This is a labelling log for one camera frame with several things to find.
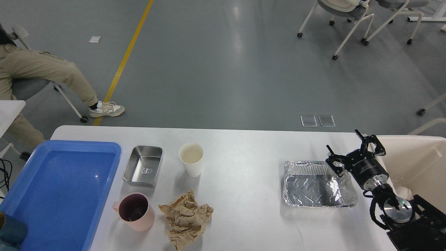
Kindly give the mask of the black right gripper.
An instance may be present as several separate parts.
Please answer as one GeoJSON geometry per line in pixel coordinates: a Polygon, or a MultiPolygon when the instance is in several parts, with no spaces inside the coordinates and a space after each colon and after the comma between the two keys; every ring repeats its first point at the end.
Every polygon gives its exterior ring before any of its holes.
{"type": "Polygon", "coordinates": [[[328,158],[325,162],[331,167],[338,177],[349,172],[364,191],[372,191],[382,184],[386,184],[389,174],[385,168],[376,160],[376,156],[386,155],[386,150],[376,135],[365,136],[358,130],[355,133],[361,140],[360,149],[346,155],[338,155],[333,152],[329,145],[328,158]],[[369,144],[375,145],[373,152],[369,151],[369,144]]]}

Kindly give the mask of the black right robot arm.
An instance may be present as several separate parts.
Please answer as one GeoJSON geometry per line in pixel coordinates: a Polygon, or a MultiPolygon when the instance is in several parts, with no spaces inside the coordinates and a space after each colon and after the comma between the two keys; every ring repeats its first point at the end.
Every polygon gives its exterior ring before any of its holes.
{"type": "Polygon", "coordinates": [[[444,251],[446,249],[445,214],[419,195],[409,200],[397,196],[388,183],[389,173],[377,156],[386,150],[376,135],[365,136],[358,130],[359,149],[338,155],[329,145],[325,162],[342,177],[350,173],[371,198],[369,214],[372,221],[386,230],[387,237],[399,251],[444,251]]]}

